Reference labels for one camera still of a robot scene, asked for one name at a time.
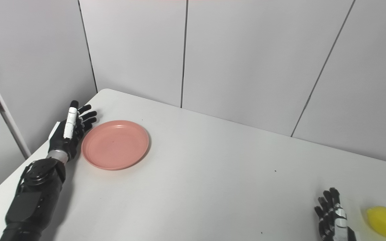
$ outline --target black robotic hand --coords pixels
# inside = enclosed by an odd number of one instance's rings
[[[77,108],[78,102],[72,101],[67,119],[50,138],[47,157],[33,161],[23,171],[0,241],[38,241],[49,225],[65,181],[65,163],[76,156],[80,139],[96,122],[96,111],[81,115],[90,105]]]
[[[57,157],[56,159],[60,160],[60,152],[63,151],[68,156],[66,161],[72,160],[77,154],[77,146],[84,133],[92,128],[92,123],[96,122],[96,111],[83,114],[92,108],[91,105],[85,105],[78,108],[78,110],[77,108],[78,102],[73,100],[69,107],[68,118],[59,123],[53,136],[50,138],[49,157]],[[67,131],[66,127],[69,127],[69,125],[72,125],[72,135],[67,137],[66,134],[67,132],[69,133],[69,130]]]
[[[334,187],[319,197],[315,212],[320,218],[318,230],[323,241],[357,241],[355,232],[346,223],[346,213],[340,205],[339,191]]]

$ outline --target white table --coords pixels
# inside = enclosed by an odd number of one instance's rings
[[[322,191],[341,192],[348,223],[363,241],[386,240],[361,210],[386,206],[386,162],[270,133],[114,90],[89,102],[99,123],[128,119],[151,147],[120,171],[83,157],[67,180],[41,241],[314,241]],[[0,236],[23,168],[0,185]]]

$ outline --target wall seam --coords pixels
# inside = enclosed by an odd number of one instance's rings
[[[327,62],[328,62],[328,59],[330,58],[330,55],[331,55],[331,53],[333,52],[334,46],[336,45],[336,42],[337,42],[337,40],[338,40],[338,38],[339,38],[339,36],[340,36],[340,33],[342,32],[342,29],[343,29],[343,27],[345,26],[346,20],[348,19],[348,16],[349,16],[349,14],[351,13],[351,10],[352,10],[352,7],[354,6],[355,1],[356,1],[356,0],[352,1],[352,3],[351,3],[351,6],[350,6],[350,8],[349,8],[349,10],[348,10],[348,13],[346,14],[346,17],[345,17],[345,19],[343,20],[342,26],[340,27],[339,32],[338,32],[337,35],[336,35],[336,38],[334,39],[333,45],[331,46],[331,49],[330,49],[330,52],[328,53],[327,58],[326,58],[326,60],[324,61],[323,67],[321,68],[320,73],[318,74],[317,80],[315,81],[315,84],[314,84],[314,86],[312,87],[311,93],[309,93],[309,96],[308,96],[308,99],[306,100],[305,106],[303,107],[303,110],[302,110],[302,112],[300,113],[299,118],[297,119],[296,125],[294,126],[293,132],[291,132],[291,136],[290,136],[290,137],[293,137],[294,132],[295,132],[296,129],[297,129],[297,125],[299,125],[300,119],[302,118],[303,113],[305,112],[306,107],[308,106],[309,101],[311,100],[312,93],[314,92],[315,87],[317,86],[317,83],[318,83],[318,81],[319,81],[319,79],[320,79],[320,77],[321,77],[321,74],[323,73],[323,70],[324,70],[324,68],[326,67],[326,64],[327,64]]]

